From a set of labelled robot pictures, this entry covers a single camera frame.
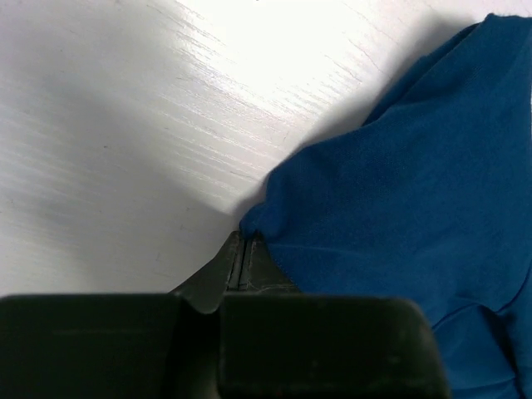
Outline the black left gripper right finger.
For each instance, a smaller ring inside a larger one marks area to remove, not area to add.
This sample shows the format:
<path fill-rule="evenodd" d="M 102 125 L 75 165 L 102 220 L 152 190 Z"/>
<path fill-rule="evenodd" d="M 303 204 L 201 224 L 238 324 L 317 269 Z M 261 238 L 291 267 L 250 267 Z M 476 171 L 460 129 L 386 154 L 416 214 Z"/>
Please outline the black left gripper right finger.
<path fill-rule="evenodd" d="M 218 310 L 223 398 L 448 398 L 436 340 L 404 298 L 300 293 L 248 241 Z"/>

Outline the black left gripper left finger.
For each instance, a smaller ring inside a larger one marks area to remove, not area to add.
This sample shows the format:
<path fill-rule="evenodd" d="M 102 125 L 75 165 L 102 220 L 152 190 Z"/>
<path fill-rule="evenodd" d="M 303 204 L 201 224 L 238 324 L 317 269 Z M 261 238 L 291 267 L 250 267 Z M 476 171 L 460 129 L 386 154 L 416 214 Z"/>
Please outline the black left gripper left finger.
<path fill-rule="evenodd" d="M 4 398 L 162 398 L 182 337 L 226 291 L 244 240 L 233 232 L 169 293 L 34 294 L 1 300 Z"/>

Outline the blue Mickey print t-shirt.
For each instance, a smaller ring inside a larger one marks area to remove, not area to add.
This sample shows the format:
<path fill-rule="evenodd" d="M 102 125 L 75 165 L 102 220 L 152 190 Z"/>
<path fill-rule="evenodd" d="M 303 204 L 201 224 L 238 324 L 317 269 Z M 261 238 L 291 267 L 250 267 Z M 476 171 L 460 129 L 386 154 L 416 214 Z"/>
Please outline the blue Mickey print t-shirt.
<path fill-rule="evenodd" d="M 420 58 L 360 128 L 274 169 L 240 229 L 304 292 L 416 302 L 454 397 L 530 397 L 530 19 Z"/>

